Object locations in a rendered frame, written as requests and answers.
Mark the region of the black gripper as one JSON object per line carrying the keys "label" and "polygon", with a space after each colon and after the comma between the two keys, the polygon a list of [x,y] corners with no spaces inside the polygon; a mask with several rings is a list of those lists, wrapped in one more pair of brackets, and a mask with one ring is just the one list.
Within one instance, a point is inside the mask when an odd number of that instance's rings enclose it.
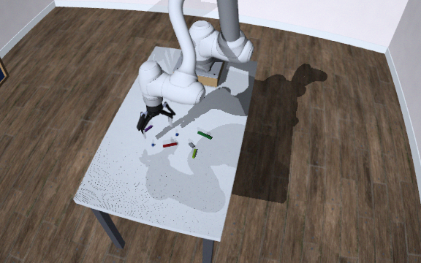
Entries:
{"label": "black gripper", "polygon": [[[170,113],[163,110],[163,107],[167,108],[170,111]],[[175,112],[172,109],[170,109],[167,102],[164,102],[164,104],[161,103],[157,107],[149,107],[146,105],[146,109],[147,109],[146,112],[140,113],[140,119],[137,123],[137,129],[138,131],[141,130],[145,139],[146,139],[145,127],[147,126],[148,122],[152,119],[152,117],[155,117],[159,114],[166,115],[168,116],[169,125],[172,127],[172,119],[173,119],[173,116],[175,115]]]}

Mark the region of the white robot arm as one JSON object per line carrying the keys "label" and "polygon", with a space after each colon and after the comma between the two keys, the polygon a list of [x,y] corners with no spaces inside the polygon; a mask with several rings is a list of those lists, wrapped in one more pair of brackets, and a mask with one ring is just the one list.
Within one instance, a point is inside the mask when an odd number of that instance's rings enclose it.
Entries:
{"label": "white robot arm", "polygon": [[139,85],[147,106],[160,105],[162,97],[179,104],[199,104],[206,90],[198,81],[196,69],[209,72],[217,58],[235,64],[251,60],[254,46],[240,30],[238,0],[216,1],[220,32],[204,20],[193,23],[188,29],[183,15],[184,0],[168,1],[170,21],[181,46],[183,61],[172,75],[162,70],[156,61],[141,65]]}

